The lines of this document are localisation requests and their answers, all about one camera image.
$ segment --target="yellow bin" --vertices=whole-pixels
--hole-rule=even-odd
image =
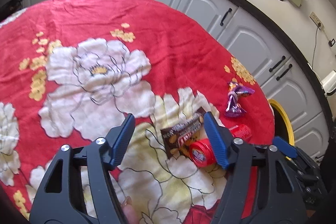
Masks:
[[[287,141],[290,145],[294,145],[294,133],[291,122],[283,109],[283,107],[274,99],[268,100],[274,111],[275,136],[279,136]]]

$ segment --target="power cord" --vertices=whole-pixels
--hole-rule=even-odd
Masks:
[[[315,47],[314,47],[314,52],[313,52],[313,60],[311,62],[311,68],[314,68],[314,58],[315,58],[315,51],[316,51],[316,45],[317,45],[317,31],[319,30],[319,28],[321,27],[321,23],[319,23],[317,25],[317,29],[316,29],[316,33],[315,33]]]

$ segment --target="fingernail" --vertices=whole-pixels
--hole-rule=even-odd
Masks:
[[[132,199],[129,195],[125,198],[125,200],[121,204],[121,207],[124,208],[127,204],[132,205]]]

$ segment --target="blue gripper pad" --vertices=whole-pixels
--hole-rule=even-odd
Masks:
[[[280,150],[280,152],[283,153],[288,158],[295,159],[297,157],[295,147],[291,146],[283,138],[279,136],[274,137],[273,145],[275,145]]]
[[[217,163],[227,169],[229,162],[227,160],[226,132],[223,132],[223,129],[228,129],[220,127],[211,112],[207,112],[204,115],[204,129],[208,135]]]
[[[127,146],[135,129],[134,116],[129,115],[120,127],[122,128],[121,132],[112,147],[112,160],[110,162],[112,166],[120,165],[124,158]]]

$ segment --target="electrical outlet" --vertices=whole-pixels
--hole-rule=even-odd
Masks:
[[[323,28],[322,22],[319,20],[319,18],[315,15],[314,12],[312,12],[309,16],[313,22],[315,22],[316,26],[319,26],[319,23],[321,23],[321,26],[319,27],[320,30]]]

